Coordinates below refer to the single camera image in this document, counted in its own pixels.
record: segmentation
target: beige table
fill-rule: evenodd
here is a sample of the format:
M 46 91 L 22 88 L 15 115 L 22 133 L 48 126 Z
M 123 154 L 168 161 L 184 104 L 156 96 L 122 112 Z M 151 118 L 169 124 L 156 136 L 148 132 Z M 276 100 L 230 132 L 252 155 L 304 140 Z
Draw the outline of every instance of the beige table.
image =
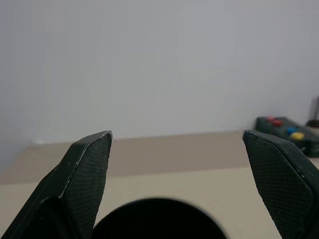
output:
M 2 175 L 0 235 L 69 145 L 30 147 Z M 197 205 L 231 239 L 280 238 L 258 195 L 241 132 L 115 140 L 97 221 L 124 203 L 153 196 Z

